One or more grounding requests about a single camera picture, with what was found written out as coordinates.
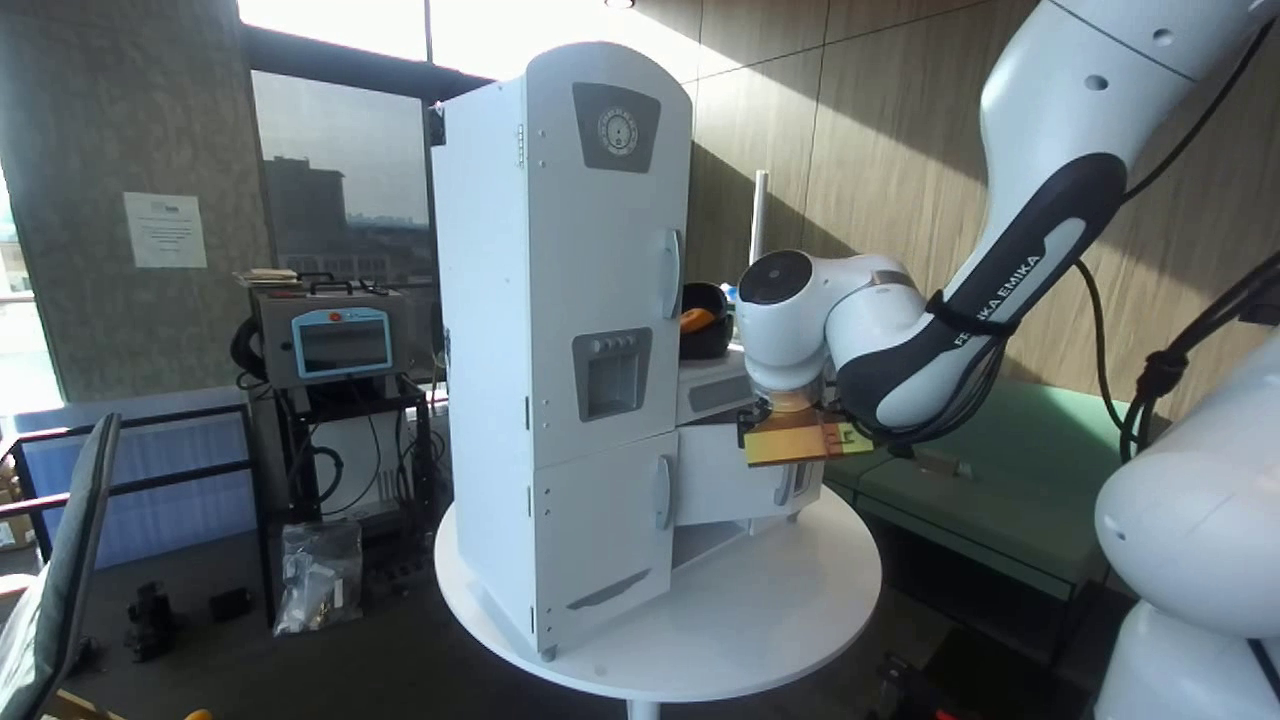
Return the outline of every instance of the white robotic arm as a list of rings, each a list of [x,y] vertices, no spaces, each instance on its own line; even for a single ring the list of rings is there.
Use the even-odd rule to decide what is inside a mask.
[[[758,393],[812,383],[825,353],[838,416],[870,439],[915,443],[966,420],[1004,334],[1122,205],[1155,122],[1276,12],[1276,0],[1042,0],[980,96],[988,225],[951,284],[924,304],[878,256],[765,256],[738,281]]]

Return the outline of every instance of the white machine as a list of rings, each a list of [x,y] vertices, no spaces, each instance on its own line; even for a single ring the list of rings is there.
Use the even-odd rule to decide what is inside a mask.
[[[681,372],[693,107],[617,44],[457,96],[437,146],[460,552],[540,656],[782,520],[817,467],[747,467],[742,366]]]
[[[878,256],[765,256],[738,284],[765,396],[812,393],[878,443],[966,420],[1004,334],[1101,237],[1151,127],[1236,61],[1276,0],[1042,0],[983,86],[988,228],[928,304]],[[1280,716],[1280,339],[1109,478],[1096,530],[1145,595],[1101,720]]]

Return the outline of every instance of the wall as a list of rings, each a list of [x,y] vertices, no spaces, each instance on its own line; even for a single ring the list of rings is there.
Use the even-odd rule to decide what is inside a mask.
[[[605,34],[655,56],[694,100],[693,256],[694,281],[737,281],[747,246],[750,170],[769,166],[769,246],[888,250],[920,290],[940,286],[983,225],[977,100],[1026,0],[506,0],[502,23],[437,0],[437,61],[513,73],[513,51]],[[1269,195],[1280,186],[1280,39],[1186,155],[1096,240],[1109,377],[1119,396],[1216,290],[1276,250]],[[1186,406],[1257,349],[1231,324],[1194,355]],[[1008,372],[1096,393],[1087,295],[1062,276],[1024,319]]]
[[[266,264],[232,0],[0,0],[0,159],[68,401],[229,383]],[[208,267],[134,267],[123,191],[196,195]]]

